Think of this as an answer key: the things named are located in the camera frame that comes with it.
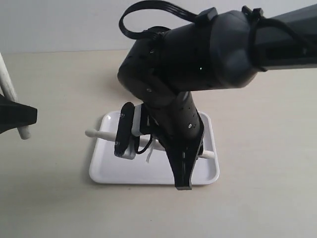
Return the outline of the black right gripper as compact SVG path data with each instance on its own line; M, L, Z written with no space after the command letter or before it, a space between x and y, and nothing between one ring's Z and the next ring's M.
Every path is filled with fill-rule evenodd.
M195 163L203 152L204 125L191 92L147 93L138 123L139 135L156 137L165 148L177 190L191 190Z

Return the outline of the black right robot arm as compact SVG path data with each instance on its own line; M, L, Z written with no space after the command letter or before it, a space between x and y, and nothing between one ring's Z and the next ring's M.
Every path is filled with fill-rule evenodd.
M140 137L148 135L148 145L157 141L163 146L176 189L190 190L205 133L192 92L243 88L269 70L315 68L317 7L267 18L261 8L220 14L212 7L194 14L167 1L143 0L124 15L146 9L188 23L133 32L119 20L120 31L135 42L117 78L141 104L121 108L114 154L134 158L141 154Z

